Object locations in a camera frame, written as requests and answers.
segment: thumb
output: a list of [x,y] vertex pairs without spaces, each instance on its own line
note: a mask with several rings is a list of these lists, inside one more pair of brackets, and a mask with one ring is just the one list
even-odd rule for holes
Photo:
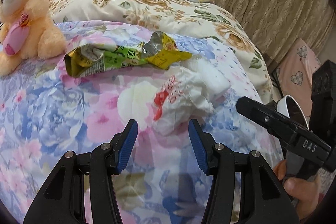
[[286,175],[286,160],[280,161],[273,169],[279,180],[283,180]]
[[299,178],[289,178],[283,187],[292,197],[300,201],[311,202],[316,199],[316,196],[319,194],[319,184],[317,180],[309,182]]

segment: metal screw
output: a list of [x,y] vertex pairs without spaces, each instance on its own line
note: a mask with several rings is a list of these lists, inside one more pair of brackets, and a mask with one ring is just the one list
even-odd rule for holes
[[251,154],[252,154],[252,156],[254,156],[256,158],[258,158],[260,156],[260,152],[257,151],[257,150],[252,150]]
[[68,159],[71,158],[73,155],[74,155],[74,153],[72,151],[68,151],[64,154],[64,156]]
[[101,148],[102,150],[109,149],[110,147],[111,147],[111,145],[110,145],[109,143],[103,143],[103,144],[100,146],[100,148]]
[[216,144],[215,144],[215,148],[216,148],[217,150],[223,150],[223,149],[224,149],[224,145],[221,144],[221,143],[216,143]]

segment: yellow snack wrapper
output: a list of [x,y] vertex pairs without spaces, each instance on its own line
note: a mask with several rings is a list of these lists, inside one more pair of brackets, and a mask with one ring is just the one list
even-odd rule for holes
[[172,63],[187,60],[191,56],[190,52],[179,51],[174,39],[160,31],[152,34],[149,42],[143,45],[141,54],[141,58],[165,70]]

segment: green snack wrapper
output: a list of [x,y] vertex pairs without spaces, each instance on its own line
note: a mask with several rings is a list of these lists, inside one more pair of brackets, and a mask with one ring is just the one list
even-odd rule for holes
[[143,43],[136,48],[119,45],[88,43],[82,39],[79,47],[64,57],[66,70],[74,78],[86,77],[96,73],[146,64],[141,59]]

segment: blue flower print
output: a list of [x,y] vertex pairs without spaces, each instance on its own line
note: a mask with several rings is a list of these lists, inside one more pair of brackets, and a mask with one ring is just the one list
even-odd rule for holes
[[233,89],[225,94],[225,100],[216,107],[216,114],[210,115],[203,126],[216,142],[221,142],[233,151],[248,153],[254,149],[254,126],[238,114],[236,102],[239,96]]
[[177,47],[181,51],[187,51],[192,54],[200,54],[207,59],[215,59],[214,48],[207,39],[197,39],[194,37],[184,37],[182,35],[170,34],[174,38]]
[[81,89],[64,89],[62,83],[44,77],[43,85],[27,89],[28,105],[22,122],[22,136],[38,138],[41,150],[61,156],[81,149],[86,125]]

